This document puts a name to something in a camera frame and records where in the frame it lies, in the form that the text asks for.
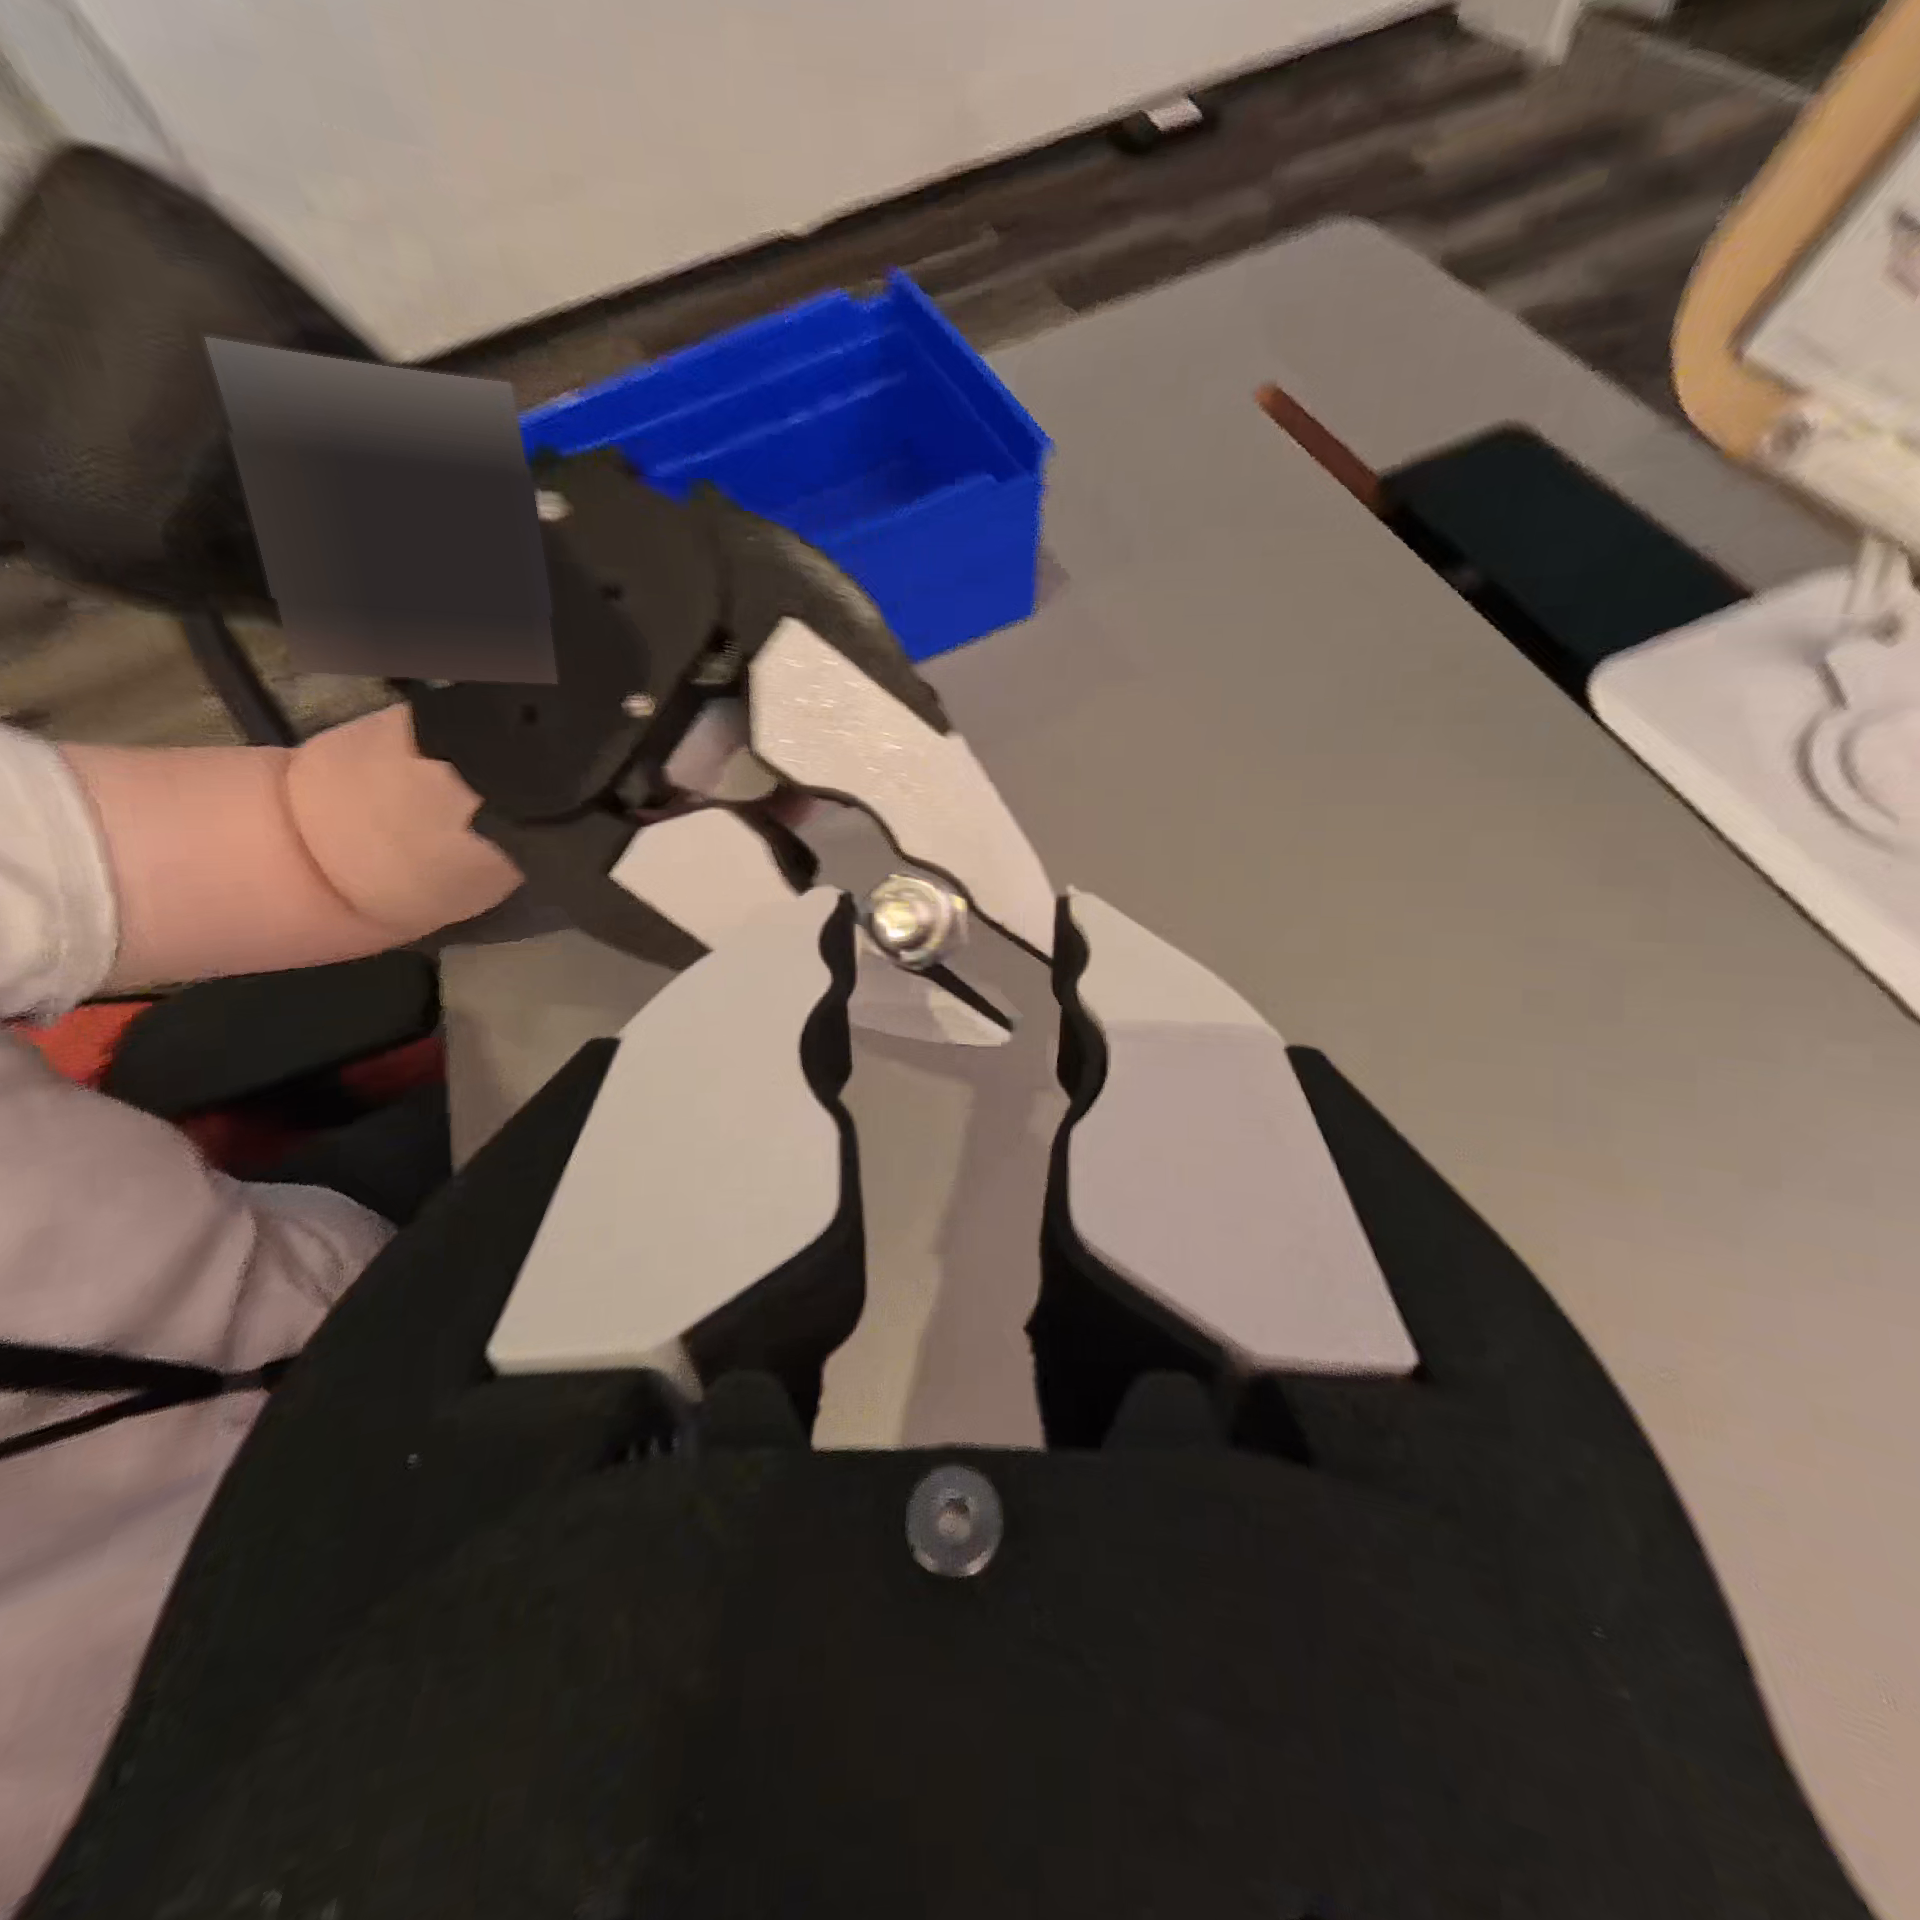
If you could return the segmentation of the person's left hand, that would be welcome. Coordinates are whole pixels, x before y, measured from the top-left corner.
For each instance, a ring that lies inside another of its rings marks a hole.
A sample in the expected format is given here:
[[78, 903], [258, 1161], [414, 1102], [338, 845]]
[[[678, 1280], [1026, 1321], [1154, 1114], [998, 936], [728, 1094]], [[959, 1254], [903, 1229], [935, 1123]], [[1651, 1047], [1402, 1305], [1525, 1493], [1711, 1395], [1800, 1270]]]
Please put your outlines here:
[[283, 792], [331, 890], [403, 939], [476, 920], [522, 888], [518, 869], [476, 829], [468, 784], [421, 752], [410, 703], [310, 736], [286, 761]]

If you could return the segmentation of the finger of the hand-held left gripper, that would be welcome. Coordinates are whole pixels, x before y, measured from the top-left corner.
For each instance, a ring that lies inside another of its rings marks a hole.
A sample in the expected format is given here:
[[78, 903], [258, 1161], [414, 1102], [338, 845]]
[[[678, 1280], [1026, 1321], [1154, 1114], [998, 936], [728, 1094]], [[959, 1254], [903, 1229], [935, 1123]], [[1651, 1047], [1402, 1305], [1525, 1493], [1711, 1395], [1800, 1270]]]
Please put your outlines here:
[[[709, 951], [812, 886], [812, 880], [788, 877], [771, 827], [720, 805], [638, 827], [612, 859], [611, 880]], [[952, 985], [935, 967], [906, 967], [891, 946], [874, 939], [863, 905], [855, 907], [847, 1017], [888, 1039], [926, 1043], [998, 1047], [1015, 1031], [1015, 1022], [966, 983]]]
[[773, 801], [863, 814], [998, 936], [1051, 958], [1056, 888], [1045, 862], [884, 622], [739, 618], [728, 650], [746, 752]]

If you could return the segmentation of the white board stand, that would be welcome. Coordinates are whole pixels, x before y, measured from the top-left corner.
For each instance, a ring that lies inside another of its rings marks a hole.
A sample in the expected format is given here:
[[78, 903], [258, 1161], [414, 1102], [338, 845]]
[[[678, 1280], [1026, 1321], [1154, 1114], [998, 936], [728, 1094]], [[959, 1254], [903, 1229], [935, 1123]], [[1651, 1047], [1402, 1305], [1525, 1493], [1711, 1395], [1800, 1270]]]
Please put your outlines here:
[[1918, 1013], [1918, 589], [1863, 542], [1598, 666], [1599, 725]]

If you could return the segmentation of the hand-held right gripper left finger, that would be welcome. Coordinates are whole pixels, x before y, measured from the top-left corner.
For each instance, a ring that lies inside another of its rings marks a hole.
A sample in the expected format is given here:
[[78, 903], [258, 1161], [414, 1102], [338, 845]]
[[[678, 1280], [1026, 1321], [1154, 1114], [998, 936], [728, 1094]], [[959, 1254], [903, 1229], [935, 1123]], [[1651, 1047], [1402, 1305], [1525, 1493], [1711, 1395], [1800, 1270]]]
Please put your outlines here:
[[867, 1305], [855, 935], [846, 894], [794, 895], [622, 1029], [490, 1337], [496, 1375], [765, 1375], [813, 1435]]

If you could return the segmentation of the person's left forearm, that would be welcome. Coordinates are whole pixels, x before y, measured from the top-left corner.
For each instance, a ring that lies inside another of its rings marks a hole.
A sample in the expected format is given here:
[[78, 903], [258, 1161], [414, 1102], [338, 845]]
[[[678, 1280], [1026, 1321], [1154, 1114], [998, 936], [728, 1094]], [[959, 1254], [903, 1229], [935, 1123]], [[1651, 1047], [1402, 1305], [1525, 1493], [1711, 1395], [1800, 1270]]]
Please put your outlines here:
[[112, 890], [108, 992], [323, 960], [325, 883], [290, 801], [292, 749], [60, 749]]

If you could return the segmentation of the black phone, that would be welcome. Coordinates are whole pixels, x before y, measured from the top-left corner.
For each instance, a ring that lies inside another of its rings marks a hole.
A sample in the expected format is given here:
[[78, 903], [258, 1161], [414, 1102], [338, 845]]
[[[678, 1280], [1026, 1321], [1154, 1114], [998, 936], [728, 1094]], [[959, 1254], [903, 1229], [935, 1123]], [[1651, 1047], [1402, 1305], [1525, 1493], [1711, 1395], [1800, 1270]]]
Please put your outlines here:
[[1598, 672], [1748, 589], [1526, 425], [1379, 478], [1383, 523], [1579, 709]]

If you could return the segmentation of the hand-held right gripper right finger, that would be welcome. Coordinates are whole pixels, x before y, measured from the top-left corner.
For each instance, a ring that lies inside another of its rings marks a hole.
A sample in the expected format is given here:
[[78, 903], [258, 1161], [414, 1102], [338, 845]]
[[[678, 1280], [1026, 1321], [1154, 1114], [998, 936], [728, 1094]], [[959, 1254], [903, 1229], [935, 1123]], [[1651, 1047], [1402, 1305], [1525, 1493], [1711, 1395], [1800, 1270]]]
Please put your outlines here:
[[1098, 1449], [1147, 1375], [1229, 1435], [1266, 1383], [1422, 1360], [1279, 1031], [1115, 905], [1069, 890], [1051, 954], [1062, 1120], [1047, 1151], [1032, 1381], [1051, 1449]]

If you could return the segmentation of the orange cloth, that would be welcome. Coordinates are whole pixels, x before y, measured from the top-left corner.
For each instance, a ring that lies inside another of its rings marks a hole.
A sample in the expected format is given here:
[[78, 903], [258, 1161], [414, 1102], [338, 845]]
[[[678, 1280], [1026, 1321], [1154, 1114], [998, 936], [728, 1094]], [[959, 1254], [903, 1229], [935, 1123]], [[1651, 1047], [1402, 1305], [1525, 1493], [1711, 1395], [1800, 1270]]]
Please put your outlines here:
[[[102, 1089], [125, 1032], [152, 1005], [152, 999], [99, 999], [45, 1023], [7, 1019], [4, 1031], [23, 1039], [64, 1081]], [[298, 1146], [333, 1134], [348, 1118], [317, 1096], [301, 1102], [294, 1094], [251, 1094], [170, 1123], [216, 1168], [237, 1177], [260, 1177]]]

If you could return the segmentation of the silver hex nut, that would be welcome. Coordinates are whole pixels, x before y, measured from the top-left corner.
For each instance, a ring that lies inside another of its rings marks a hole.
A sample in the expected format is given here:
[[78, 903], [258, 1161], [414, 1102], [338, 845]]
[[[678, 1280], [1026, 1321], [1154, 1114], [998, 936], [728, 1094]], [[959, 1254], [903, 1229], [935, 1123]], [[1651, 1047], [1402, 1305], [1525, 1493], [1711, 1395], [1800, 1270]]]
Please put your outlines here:
[[888, 873], [863, 895], [859, 920], [879, 954], [907, 970], [940, 967], [970, 935], [970, 899], [947, 880]]

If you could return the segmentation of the instruction poster board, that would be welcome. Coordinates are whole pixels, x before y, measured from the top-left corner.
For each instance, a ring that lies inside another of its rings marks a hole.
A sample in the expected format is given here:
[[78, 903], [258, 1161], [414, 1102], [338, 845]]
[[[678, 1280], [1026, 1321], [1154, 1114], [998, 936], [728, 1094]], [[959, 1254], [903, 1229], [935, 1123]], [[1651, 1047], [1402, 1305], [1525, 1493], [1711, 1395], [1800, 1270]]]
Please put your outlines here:
[[1734, 464], [1918, 557], [1918, 3], [1886, 3], [1696, 262], [1670, 383]]

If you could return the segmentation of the blue plastic bin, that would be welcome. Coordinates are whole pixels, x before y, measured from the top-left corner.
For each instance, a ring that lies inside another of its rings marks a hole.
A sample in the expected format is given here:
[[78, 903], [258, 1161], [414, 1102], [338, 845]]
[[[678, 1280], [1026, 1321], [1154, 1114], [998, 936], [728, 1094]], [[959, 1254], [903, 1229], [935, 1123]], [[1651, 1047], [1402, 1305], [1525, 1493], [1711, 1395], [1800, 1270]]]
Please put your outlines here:
[[917, 662], [1032, 616], [1051, 440], [922, 286], [829, 291], [518, 415], [530, 456], [616, 449], [846, 570]]

